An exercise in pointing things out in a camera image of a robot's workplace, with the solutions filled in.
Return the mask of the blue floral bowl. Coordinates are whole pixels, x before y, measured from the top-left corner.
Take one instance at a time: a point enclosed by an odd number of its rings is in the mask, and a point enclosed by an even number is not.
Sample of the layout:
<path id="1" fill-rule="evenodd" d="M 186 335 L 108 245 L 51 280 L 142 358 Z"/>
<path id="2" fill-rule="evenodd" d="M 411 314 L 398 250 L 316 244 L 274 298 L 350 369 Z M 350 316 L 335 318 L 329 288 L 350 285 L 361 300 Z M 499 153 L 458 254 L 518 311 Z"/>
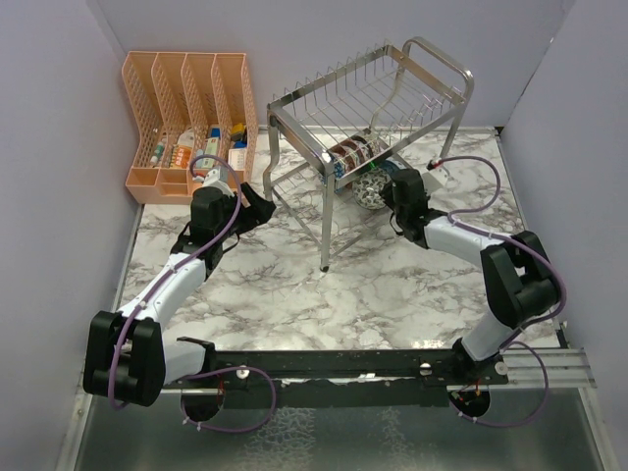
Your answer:
<path id="1" fill-rule="evenodd" d="M 389 158 L 380 164 L 380 168 L 387 174 L 392 175 L 397 171 L 404 170 L 406 166 L 395 159 Z"/>

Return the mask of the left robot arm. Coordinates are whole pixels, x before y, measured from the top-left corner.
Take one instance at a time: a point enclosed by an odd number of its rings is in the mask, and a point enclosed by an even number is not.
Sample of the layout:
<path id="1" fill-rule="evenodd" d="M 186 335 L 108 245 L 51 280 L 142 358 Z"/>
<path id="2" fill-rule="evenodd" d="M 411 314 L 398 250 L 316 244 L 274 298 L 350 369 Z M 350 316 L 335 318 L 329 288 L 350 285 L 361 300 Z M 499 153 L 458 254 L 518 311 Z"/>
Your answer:
<path id="1" fill-rule="evenodd" d="M 92 318 L 84 391 L 109 398 L 115 407 L 149 406 L 164 386 L 184 377 L 199 388 L 210 385 L 217 373 L 214 344 L 183 337 L 166 345 L 164 328 L 216 270 L 228 251 L 225 241 L 268 223 L 275 210 L 248 183 L 238 193 L 216 185 L 196 190 L 190 219 L 155 279 L 116 311 Z"/>

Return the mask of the green white box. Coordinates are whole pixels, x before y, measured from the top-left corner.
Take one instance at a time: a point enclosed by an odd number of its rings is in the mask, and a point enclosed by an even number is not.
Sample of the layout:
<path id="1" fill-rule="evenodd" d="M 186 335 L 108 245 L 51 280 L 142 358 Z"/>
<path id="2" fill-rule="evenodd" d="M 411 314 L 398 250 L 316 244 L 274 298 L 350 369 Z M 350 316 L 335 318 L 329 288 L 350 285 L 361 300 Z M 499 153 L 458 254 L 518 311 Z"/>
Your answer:
<path id="1" fill-rule="evenodd" d="M 203 147 L 203 155 L 219 156 L 221 130 L 219 127 L 211 127 Z"/>

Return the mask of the red diamond pattern bowl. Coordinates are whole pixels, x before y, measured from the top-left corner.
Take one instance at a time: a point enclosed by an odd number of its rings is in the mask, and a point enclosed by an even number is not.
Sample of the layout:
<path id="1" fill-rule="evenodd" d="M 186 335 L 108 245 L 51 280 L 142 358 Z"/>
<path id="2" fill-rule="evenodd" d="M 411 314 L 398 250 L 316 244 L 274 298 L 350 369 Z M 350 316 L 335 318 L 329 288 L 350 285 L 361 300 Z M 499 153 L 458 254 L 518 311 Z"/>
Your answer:
<path id="1" fill-rule="evenodd" d="M 354 160 L 350 148 L 337 144 L 328 149 L 328 153 L 335 162 L 341 162 L 343 165 L 353 164 Z"/>

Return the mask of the stainless steel dish rack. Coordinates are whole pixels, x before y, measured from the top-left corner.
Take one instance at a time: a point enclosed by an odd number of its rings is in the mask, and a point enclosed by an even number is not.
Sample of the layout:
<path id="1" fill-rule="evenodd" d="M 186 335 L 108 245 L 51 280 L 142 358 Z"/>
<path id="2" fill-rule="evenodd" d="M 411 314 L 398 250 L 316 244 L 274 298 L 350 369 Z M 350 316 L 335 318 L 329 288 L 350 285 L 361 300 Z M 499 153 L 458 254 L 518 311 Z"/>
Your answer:
<path id="1" fill-rule="evenodd" d="M 421 36 L 384 42 L 297 83 L 267 106 L 264 195 L 317 245 L 327 272 L 354 244 L 338 226 L 340 195 L 426 134 L 446 128 L 446 156 L 475 88 L 471 70 Z"/>

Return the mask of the blue triangle pattern bowl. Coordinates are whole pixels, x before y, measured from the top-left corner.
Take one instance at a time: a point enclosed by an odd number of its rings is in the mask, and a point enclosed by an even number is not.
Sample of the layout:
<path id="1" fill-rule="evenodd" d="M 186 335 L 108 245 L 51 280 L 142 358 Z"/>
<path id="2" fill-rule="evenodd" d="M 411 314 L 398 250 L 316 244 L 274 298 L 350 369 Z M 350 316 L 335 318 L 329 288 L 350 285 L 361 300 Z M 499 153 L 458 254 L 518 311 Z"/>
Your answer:
<path id="1" fill-rule="evenodd" d="M 334 183 L 335 183 L 335 192 L 342 191 L 342 185 L 340 184 L 340 180 L 347 173 L 347 164 L 344 159 L 335 159 L 333 162 L 334 167 Z"/>

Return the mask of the pink dotted pattern bowl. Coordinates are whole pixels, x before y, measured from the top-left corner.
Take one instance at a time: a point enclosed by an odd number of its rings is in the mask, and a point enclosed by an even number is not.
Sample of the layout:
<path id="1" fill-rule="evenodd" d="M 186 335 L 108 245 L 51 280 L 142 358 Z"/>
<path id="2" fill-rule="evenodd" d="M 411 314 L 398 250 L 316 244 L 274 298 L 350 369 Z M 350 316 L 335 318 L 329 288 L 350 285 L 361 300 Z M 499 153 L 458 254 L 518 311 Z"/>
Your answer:
<path id="1" fill-rule="evenodd" d="M 345 150 L 344 162 L 348 173 L 360 167 L 366 160 L 362 142 L 355 139 L 347 139 L 342 147 Z"/>

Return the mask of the orange plastic file organizer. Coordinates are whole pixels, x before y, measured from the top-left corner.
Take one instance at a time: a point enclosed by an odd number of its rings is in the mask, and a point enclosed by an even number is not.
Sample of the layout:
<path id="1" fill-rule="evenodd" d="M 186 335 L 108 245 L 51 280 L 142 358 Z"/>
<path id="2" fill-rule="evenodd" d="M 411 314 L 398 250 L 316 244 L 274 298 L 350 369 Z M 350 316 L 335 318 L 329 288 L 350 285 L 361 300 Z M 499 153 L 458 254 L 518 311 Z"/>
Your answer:
<path id="1" fill-rule="evenodd" d="M 203 152 L 211 127 L 221 130 L 219 157 L 229 163 L 231 129 L 247 127 L 246 169 L 252 176 L 259 126 L 247 57 L 243 53 L 132 51 L 122 78 L 138 129 L 139 142 L 126 187 L 140 204 L 187 204 L 200 186 L 192 180 L 191 159 Z M 160 139 L 177 137 L 187 128 L 194 144 L 186 169 L 151 167 Z"/>

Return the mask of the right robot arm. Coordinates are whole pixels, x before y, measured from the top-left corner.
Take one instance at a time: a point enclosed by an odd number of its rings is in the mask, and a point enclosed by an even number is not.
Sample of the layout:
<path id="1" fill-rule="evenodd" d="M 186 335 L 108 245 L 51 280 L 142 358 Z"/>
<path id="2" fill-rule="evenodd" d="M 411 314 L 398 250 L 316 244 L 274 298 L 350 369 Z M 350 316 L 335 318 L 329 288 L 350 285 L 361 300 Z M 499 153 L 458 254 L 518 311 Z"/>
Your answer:
<path id="1" fill-rule="evenodd" d="M 488 311 L 472 331 L 454 343 L 449 365 L 458 382 L 477 381 L 485 374 L 487 361 L 521 331 L 535 320 L 547 319 L 554 306 L 564 305 L 564 283 L 536 234 L 490 233 L 431 208 L 422 176 L 414 169 L 393 173 L 381 195 L 407 240 L 481 269 Z"/>

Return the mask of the white glue tube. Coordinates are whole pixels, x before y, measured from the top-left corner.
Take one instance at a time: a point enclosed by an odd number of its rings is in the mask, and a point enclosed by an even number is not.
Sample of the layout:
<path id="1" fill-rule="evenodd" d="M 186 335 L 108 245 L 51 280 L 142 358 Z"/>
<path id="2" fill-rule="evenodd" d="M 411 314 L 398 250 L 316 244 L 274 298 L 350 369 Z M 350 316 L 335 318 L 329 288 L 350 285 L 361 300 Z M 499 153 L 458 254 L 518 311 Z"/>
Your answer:
<path id="1" fill-rule="evenodd" d="M 162 160 L 162 157 L 164 155 L 165 147 L 166 147 L 166 140 L 160 139 L 155 145 L 153 152 L 151 154 L 151 157 L 149 159 L 149 164 L 151 167 L 159 166 Z"/>

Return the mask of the brown geometric pattern bowl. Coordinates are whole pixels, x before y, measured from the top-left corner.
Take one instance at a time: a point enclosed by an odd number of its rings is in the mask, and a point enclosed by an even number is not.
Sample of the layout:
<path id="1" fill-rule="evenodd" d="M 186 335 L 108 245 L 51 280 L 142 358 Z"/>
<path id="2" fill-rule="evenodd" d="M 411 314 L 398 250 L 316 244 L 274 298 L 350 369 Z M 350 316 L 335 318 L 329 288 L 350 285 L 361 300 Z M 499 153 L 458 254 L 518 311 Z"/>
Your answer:
<path id="1" fill-rule="evenodd" d="M 367 162 L 388 149 L 388 145 L 379 137 L 365 135 L 361 137 L 363 144 L 364 161 Z"/>

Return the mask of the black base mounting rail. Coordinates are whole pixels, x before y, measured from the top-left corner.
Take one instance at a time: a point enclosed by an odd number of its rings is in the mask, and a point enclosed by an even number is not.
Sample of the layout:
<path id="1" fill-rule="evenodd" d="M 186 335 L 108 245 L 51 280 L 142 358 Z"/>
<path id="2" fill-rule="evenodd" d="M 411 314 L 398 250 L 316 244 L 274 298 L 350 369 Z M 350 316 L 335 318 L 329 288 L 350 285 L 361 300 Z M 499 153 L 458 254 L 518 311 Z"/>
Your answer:
<path id="1" fill-rule="evenodd" d="M 497 370 L 503 361 L 500 354 L 474 361 L 460 341 L 452 349 L 219 351 L 209 341 L 183 337 L 165 346 L 156 337 L 134 342 L 120 354 L 117 367 L 112 366 L 114 347 L 111 343 L 88 348 L 84 389 L 141 406 L 152 405 L 161 390 L 176 381 L 210 381 L 216 376 L 241 389 L 238 371 L 275 382 L 299 380 L 324 386 L 334 380 L 355 386 L 367 378 L 418 382 L 425 390 L 507 383 L 507 374 Z"/>

